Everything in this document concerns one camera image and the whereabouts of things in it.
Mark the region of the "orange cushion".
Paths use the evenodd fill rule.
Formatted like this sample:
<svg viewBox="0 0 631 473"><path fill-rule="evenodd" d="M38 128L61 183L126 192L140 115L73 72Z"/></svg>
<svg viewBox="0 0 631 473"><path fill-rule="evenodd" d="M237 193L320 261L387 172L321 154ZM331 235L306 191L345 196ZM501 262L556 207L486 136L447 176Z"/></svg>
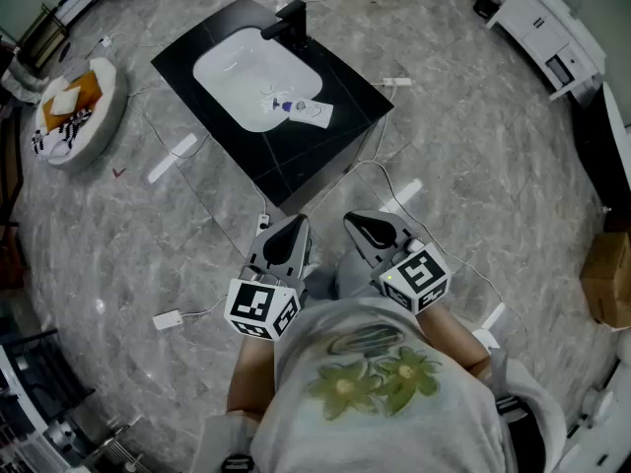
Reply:
<svg viewBox="0 0 631 473"><path fill-rule="evenodd" d="M49 109L52 105L52 100L59 92L56 95L54 95L50 100L44 103L43 115L44 115L44 122L45 122L47 132L60 126L63 122L67 121L72 115L76 114L79 110L93 107L96 101L103 94L98 84L98 80L94 71L89 71L88 73L84 74L82 77L78 78L75 82L70 84L68 87L62 89L61 91L71 89L77 86L81 87L81 93L78 98L74 113L68 114L68 115L62 115L62 116L52 116L49 113Z"/></svg>

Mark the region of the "white cushion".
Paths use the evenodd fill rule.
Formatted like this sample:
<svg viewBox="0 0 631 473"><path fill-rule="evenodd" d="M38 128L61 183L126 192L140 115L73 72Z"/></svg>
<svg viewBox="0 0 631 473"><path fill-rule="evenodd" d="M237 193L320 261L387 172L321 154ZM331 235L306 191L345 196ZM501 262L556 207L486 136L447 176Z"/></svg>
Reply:
<svg viewBox="0 0 631 473"><path fill-rule="evenodd" d="M49 113L52 116L62 116L74 113L80 93L80 86L59 92L52 100Z"/></svg>

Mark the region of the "black metal rack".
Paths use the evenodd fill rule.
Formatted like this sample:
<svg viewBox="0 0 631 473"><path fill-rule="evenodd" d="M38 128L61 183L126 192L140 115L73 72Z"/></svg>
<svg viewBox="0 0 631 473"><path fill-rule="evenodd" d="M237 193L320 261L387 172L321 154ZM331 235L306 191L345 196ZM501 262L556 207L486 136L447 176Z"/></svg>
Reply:
<svg viewBox="0 0 631 473"><path fill-rule="evenodd" d="M94 393L65 359L57 330L0 342L0 441L29 469L65 473L96 449L73 417Z"/></svg>

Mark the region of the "large cardboard box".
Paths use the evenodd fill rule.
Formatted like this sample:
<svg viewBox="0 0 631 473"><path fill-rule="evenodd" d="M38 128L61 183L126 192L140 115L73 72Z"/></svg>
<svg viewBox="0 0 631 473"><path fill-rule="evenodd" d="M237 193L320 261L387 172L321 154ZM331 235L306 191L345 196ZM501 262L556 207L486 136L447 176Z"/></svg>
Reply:
<svg viewBox="0 0 631 473"><path fill-rule="evenodd" d="M614 329L631 327L631 240L626 232L594 238L580 281L597 322Z"/></svg>

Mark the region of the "white power adapter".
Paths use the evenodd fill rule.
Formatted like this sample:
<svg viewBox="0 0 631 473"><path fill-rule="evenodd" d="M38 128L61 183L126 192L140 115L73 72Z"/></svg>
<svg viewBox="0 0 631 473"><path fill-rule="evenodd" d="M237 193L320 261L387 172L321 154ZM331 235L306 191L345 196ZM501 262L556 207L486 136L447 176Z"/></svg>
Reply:
<svg viewBox="0 0 631 473"><path fill-rule="evenodd" d="M178 309L157 314L153 317L153 324L158 331L180 326L183 324L182 314Z"/></svg>

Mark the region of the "person's right forearm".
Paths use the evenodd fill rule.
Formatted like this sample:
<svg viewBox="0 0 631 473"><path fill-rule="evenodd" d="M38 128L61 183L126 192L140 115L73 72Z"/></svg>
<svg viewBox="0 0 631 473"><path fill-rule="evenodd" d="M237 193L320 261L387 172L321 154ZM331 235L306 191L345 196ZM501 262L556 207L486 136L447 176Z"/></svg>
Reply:
<svg viewBox="0 0 631 473"><path fill-rule="evenodd" d="M416 315L423 335L436 350L482 380L490 373L490 355L483 344L442 305L434 304Z"/></svg>

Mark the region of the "black sideboard white top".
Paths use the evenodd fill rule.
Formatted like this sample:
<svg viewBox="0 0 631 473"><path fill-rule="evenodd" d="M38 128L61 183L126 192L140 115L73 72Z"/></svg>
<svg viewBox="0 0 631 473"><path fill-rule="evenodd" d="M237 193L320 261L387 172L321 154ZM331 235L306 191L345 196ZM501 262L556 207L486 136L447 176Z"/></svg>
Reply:
<svg viewBox="0 0 631 473"><path fill-rule="evenodd" d="M572 124L577 154L601 203L631 211L631 136L606 82L587 107L573 107Z"/></svg>

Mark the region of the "white cabinet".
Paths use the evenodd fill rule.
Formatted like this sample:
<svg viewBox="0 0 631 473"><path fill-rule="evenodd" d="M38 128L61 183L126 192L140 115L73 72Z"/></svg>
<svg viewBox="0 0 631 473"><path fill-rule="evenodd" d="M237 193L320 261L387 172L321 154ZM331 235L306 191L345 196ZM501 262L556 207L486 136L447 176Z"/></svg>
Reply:
<svg viewBox="0 0 631 473"><path fill-rule="evenodd" d="M602 84L606 54L562 0L505 0L487 28L503 28L554 88L586 104Z"/></svg>

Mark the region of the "person's gray trousers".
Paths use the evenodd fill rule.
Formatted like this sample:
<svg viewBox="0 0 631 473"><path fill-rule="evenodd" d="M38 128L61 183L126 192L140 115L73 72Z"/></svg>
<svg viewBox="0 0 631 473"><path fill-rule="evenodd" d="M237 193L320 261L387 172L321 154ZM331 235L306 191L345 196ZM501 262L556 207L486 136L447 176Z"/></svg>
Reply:
<svg viewBox="0 0 631 473"><path fill-rule="evenodd" d="M306 294L302 310L306 316L356 316L396 312L397 305L371 284L372 268L351 249L332 268L314 267L304 279Z"/></svg>

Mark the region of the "person's left forearm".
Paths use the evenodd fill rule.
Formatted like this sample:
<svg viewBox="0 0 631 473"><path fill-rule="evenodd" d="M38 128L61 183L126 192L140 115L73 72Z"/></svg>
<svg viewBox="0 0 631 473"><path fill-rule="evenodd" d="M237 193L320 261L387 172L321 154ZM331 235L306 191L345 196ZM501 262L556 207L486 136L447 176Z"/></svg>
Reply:
<svg viewBox="0 0 631 473"><path fill-rule="evenodd" d="M246 336L231 379L227 412L242 412L260 422L274 395L274 343Z"/></svg>

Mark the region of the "wooden side cabinet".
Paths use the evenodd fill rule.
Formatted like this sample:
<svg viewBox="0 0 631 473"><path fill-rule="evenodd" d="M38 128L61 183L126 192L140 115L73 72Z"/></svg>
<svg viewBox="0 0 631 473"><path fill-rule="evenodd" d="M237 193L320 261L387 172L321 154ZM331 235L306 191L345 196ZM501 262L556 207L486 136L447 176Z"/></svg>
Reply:
<svg viewBox="0 0 631 473"><path fill-rule="evenodd" d="M11 108L0 121L0 290L20 288L27 269L17 234L19 224L11 220L24 184L21 115L19 107Z"/></svg>

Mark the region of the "person's white printed shirt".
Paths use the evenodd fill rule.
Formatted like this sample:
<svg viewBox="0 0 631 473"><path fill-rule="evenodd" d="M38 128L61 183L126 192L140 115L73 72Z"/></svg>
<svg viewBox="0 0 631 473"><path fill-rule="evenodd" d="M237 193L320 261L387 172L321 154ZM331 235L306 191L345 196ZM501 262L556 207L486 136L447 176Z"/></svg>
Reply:
<svg viewBox="0 0 631 473"><path fill-rule="evenodd" d="M262 420L227 408L207 418L191 473L551 473L566 441L552 396L499 349L485 347L490 373L474 377L395 304L300 311L271 341Z"/></svg>

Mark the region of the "black faucet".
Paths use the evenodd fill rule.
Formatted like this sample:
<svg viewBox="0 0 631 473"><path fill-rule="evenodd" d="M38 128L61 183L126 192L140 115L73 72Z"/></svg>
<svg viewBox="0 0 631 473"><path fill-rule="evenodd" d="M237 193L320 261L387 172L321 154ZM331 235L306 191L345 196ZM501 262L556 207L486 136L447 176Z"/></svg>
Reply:
<svg viewBox="0 0 631 473"><path fill-rule="evenodd" d="M305 47L307 36L307 3L303 0L293 0L276 12L278 21L262 30L264 40L278 38L286 46L293 48Z"/></svg>

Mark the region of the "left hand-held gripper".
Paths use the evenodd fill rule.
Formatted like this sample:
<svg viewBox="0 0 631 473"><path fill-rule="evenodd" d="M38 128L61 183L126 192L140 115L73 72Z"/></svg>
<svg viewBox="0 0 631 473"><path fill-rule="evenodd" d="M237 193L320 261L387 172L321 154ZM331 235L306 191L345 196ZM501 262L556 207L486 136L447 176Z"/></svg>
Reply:
<svg viewBox="0 0 631 473"><path fill-rule="evenodd" d="M278 277L257 267L301 267L305 255L310 264L312 246L311 225L304 214L272 224L254 238L249 264L231 280L225 303L224 318L238 333L268 341L283 336L303 308L303 271Z"/></svg>

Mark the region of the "white bottle blue pump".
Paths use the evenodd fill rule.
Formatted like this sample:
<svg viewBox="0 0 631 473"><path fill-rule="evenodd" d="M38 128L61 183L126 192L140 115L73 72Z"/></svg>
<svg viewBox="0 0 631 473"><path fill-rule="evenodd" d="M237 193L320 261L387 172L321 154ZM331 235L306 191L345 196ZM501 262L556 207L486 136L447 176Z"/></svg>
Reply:
<svg viewBox="0 0 631 473"><path fill-rule="evenodd" d="M329 103L307 99L282 101L278 97L263 100L261 107L265 113L283 114L290 121L305 123L322 129L329 126L334 111L333 105Z"/></svg>

